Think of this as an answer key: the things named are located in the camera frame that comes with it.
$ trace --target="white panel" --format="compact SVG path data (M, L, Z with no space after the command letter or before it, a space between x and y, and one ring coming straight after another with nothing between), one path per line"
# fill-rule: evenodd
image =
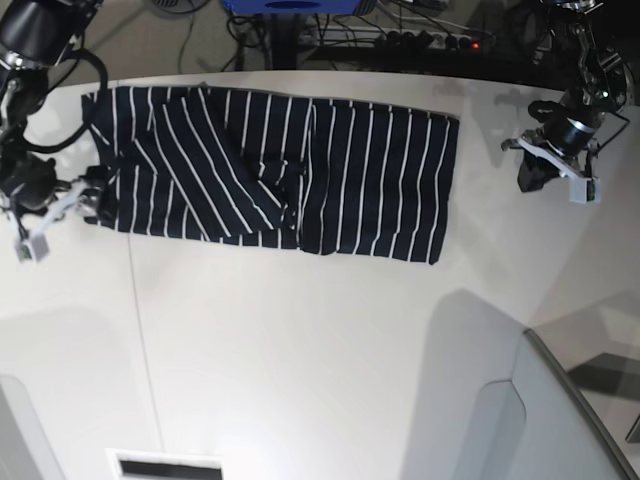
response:
M593 431L531 343L523 339L513 384L527 411L508 480L621 478Z

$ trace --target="black cable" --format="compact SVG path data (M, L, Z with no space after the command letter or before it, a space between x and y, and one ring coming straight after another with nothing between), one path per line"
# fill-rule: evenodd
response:
M367 20L367 19L366 19L366 18L364 18L364 17L356 17L356 18L357 18L358 20L360 20L361 22L364 22L364 23L366 23L366 24L368 24L368 25L371 25L371 26L372 26L372 27L374 27L374 28L377 28L377 29L380 31L380 33L382 33L382 35L383 35L385 38L387 37L387 32L385 32L385 31L382 29L382 27L380 27L380 25L376 25L375 23L370 22L369 20Z
M229 68L229 66L233 63L233 61L238 58L238 54L234 53L233 56L229 59L229 61L227 61L227 63L224 64L224 67L222 67L220 69L221 72L226 72L227 68Z
M624 62L624 66L627 67L627 71L629 72L629 75L631 75L631 79L633 80L633 84L637 85L638 84L638 80L636 80L636 75L635 75L635 73L633 73L633 70L631 70L631 67L629 66L629 64L627 62Z
M368 43L368 44L371 44L371 45L375 45L376 44L375 40L368 40L368 39L358 40L358 42L359 43ZM325 43L324 46L325 47L333 47L334 45L344 45L345 43L352 44L353 40L336 40L335 42Z
M438 22L437 20L434 20L433 18L431 18L429 15L425 15L424 13L421 13L417 10L415 10L414 8L408 7L407 5L404 5L402 3L402 0L391 0L391 2L395 3L396 5L400 6L400 8L406 8L407 10L409 10L411 13L415 13L416 15L418 15L419 17L424 18L425 20L431 22L432 24L434 24L436 27L438 27L440 30L442 30L444 33L446 33L449 37L453 37L453 35L451 34L451 32L444 26L442 25L440 22Z
M320 43L320 46L322 46L324 44L324 32L322 31L322 25L320 24L320 15L314 13L313 18L318 26L318 42Z
M184 37L184 42L182 42L182 46L180 47L180 53L178 54L178 73L182 75L182 59L184 57L184 51L187 48L187 44L191 39L191 34L193 33L193 25L196 23L196 7L193 5L192 0L188 0L191 5L191 10L193 13L191 14L191 20L189 21L189 30L187 31L186 37Z
M66 140L56 145L42 146L42 145L34 145L28 140L22 139L22 142L26 147L26 149L31 152L51 155L53 153L59 152L60 150L64 150L68 146L75 143L84 134L84 132L86 132L89 129L89 127L91 126L91 123L93 123L93 120L96 117L96 114L98 113L98 109L107 98L107 87L109 83L109 75L107 72L107 67L104 66L104 63L102 63L102 60L100 60L97 56L95 56L89 50L86 50L84 48L73 50L72 52L69 53L69 56L67 58L69 60L79 59L81 61L87 62L89 65L95 68L95 70L98 72L98 76L100 77L100 88L98 90L96 102L92 105L89 112L84 116L84 119L82 121L82 125L80 126L80 128L78 128L78 130L76 130L75 133L73 133Z
M625 131L625 129L629 126L629 124L631 123L631 120L629 120L627 117L623 117L622 115L615 113L615 112L611 112L611 115L613 115L614 117L619 118L620 120L622 120L624 122L624 125L622 125L622 127L620 127L618 129L618 131L616 133L614 133L613 135L611 135L611 137L609 138L609 140L607 140L606 142L604 142L602 145L598 146L598 149L595 152L595 155L600 155L600 152L602 152L602 150L605 149L605 147L607 145L609 145L611 142L613 142L616 138L618 138L618 136Z
M327 14L327 18L324 19L324 30L322 31L322 38L324 39L327 34L327 29L329 28L329 24L331 23L331 15Z
M200 10L202 10L204 7L206 7L207 5L209 5L211 3L211 0L207 0L206 2L204 2L202 5L198 6L198 7L194 7L193 2L190 1L189 2L191 4L191 10L187 10L186 12L176 12L173 10L167 10L165 8L162 8L159 5L154 4L153 7L157 8L158 10L160 10L161 12L164 12L168 15L178 15L178 16L182 16L182 15L193 15L194 13L199 12Z
M356 32L354 32L353 29L351 27L349 27L348 25L345 25L344 23L340 22L339 20L336 20L336 16L333 17L333 22L337 23L338 25L340 25L344 30L349 30L351 32L351 35L353 35L353 43L357 47L358 46L358 37L356 35Z
M84 48L84 33L80 36L80 48ZM49 87L49 90L47 90L46 95L49 95L56 88L62 85L71 75L73 75L73 72L76 71L76 69L78 68L78 65L80 65L80 59L76 58L76 61L73 62L73 65L71 66L71 68L67 70L66 73L62 75L62 77L60 77L56 83L54 83L51 87Z

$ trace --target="white table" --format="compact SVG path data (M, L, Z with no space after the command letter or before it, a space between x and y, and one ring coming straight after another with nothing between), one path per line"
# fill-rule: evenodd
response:
M523 325L558 327L600 299L640 294L638 109L596 165L603 204L582 206L563 181L520 193L516 153L500 150L535 125L527 105L557 92L309 71L114 84L202 81L458 116L441 259L129 237L69 219L43 265L20 267L0 225L0 374L29 389L69 480L111 478L105 447L217 455L230 480L408 480L423 465L429 478L451 478L474 395L508 377ZM30 139L75 130L78 96L93 88L54 92ZM616 127L608 120L600 138ZM64 177L97 161L88 135L57 158ZM626 313L640 318L640 308ZM554 344L556 327L549 343L561 361L600 353L570 334L566 349ZM640 333L628 319L625 328L627 339ZM623 448L640 464L640 451Z

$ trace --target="striped cloth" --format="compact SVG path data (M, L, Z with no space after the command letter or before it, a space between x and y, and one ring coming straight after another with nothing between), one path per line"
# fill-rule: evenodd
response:
M83 97L83 111L95 94ZM217 87L119 87L91 125L114 221L144 235L438 260L457 119Z

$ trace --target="power strip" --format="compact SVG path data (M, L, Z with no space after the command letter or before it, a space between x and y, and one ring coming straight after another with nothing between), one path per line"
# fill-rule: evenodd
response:
M399 33L396 29L392 28L373 28L373 27L352 27L348 29L342 27L330 26L324 31L323 42L328 46L335 47L373 47L373 41L380 39L383 34L388 37L392 32ZM427 45L426 48L430 50L447 50L452 49L447 46L446 38L447 34L438 30L417 30L417 29L403 29L402 34L418 37L422 32L425 32L433 37L433 41ZM473 50L479 48L478 43L474 42L474 39L469 35L452 33L457 41L457 45L461 50ZM307 30L305 34L300 37L300 43L306 46L319 46L320 38L317 28L313 30Z

